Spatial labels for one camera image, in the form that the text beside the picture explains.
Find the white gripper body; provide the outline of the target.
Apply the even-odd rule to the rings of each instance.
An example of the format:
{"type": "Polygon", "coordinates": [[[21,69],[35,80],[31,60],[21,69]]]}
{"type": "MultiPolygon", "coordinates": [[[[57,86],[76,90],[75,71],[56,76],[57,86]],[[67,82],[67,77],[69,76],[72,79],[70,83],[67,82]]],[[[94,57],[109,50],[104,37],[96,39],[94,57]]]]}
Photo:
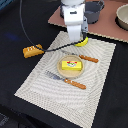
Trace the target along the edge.
{"type": "Polygon", "coordinates": [[[87,36],[88,23],[84,13],[84,2],[61,3],[61,15],[64,18],[71,42],[78,42],[81,38],[85,39],[87,36]]]}

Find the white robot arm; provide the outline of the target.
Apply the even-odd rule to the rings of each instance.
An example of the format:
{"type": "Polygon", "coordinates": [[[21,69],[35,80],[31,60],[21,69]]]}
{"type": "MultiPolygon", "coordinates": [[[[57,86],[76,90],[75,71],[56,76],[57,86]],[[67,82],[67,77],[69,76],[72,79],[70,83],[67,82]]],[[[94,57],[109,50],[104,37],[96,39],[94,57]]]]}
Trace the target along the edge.
{"type": "Polygon", "coordinates": [[[61,0],[61,14],[67,26],[71,42],[78,42],[82,32],[87,32],[87,18],[85,13],[85,0],[61,0]]]}

